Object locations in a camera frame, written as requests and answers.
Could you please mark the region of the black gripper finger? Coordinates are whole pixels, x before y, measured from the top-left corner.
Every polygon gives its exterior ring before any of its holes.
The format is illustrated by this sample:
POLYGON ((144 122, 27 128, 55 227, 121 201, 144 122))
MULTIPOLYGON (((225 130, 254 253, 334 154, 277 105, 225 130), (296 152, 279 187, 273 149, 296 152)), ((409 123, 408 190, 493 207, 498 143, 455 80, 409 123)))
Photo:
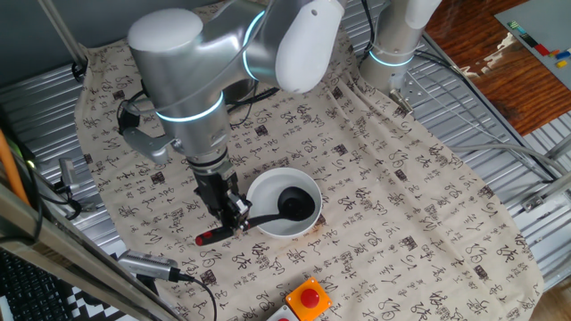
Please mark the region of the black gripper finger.
POLYGON ((246 215, 252 204, 241 194, 231 190, 227 191, 228 207, 235 217, 246 215))
POLYGON ((248 214, 228 217, 223 226, 228 227, 232 235, 240 235, 249 229, 248 214))

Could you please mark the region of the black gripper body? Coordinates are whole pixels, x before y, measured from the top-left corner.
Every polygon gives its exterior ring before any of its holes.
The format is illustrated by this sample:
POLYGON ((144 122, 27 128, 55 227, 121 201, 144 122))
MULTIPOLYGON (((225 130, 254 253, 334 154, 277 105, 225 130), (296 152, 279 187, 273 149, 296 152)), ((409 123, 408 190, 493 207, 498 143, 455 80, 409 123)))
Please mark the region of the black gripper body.
POLYGON ((239 200, 237 175, 229 159, 216 163, 191 163, 197 182, 195 193, 220 222, 237 222, 239 200))

